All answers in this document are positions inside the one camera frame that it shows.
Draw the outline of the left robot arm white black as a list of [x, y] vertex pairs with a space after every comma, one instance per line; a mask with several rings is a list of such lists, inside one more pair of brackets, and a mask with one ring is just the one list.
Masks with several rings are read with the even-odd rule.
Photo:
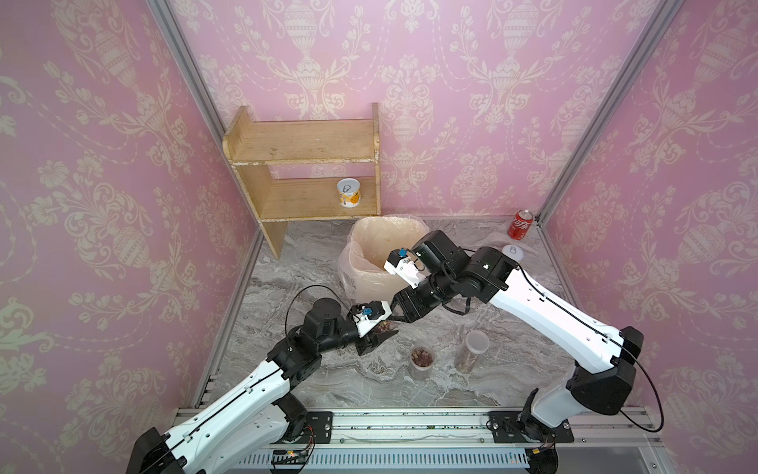
[[305, 436], [308, 411], [293, 389], [319, 369], [323, 353], [353, 346], [364, 355], [391, 338], [391, 332], [374, 330], [391, 315], [387, 301], [344, 310], [333, 298], [318, 299], [303, 323], [234, 388], [164, 434], [156, 428], [142, 434], [126, 470], [224, 473], [254, 450]]

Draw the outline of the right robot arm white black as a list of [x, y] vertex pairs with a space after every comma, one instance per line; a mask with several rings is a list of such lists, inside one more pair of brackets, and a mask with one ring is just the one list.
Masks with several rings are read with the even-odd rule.
[[477, 299], [519, 318], [574, 359], [567, 379], [534, 390], [525, 402], [518, 422], [531, 438], [550, 434], [583, 412], [617, 415], [626, 404], [643, 334], [585, 314], [538, 284], [500, 250], [469, 252], [436, 230], [411, 249], [392, 251], [385, 269], [406, 283], [392, 301], [405, 322], [416, 322], [457, 296]]

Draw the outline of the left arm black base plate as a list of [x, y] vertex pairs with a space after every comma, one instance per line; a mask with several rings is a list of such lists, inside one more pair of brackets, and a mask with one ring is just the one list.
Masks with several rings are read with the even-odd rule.
[[333, 412], [308, 412], [289, 424], [280, 442], [282, 444], [329, 444], [333, 425]]

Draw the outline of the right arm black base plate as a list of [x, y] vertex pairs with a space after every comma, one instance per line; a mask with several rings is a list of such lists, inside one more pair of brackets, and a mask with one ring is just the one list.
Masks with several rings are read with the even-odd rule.
[[567, 421], [557, 428], [549, 428], [529, 417], [521, 420], [521, 412], [495, 410], [487, 412], [487, 429], [496, 444], [571, 444], [574, 434]]

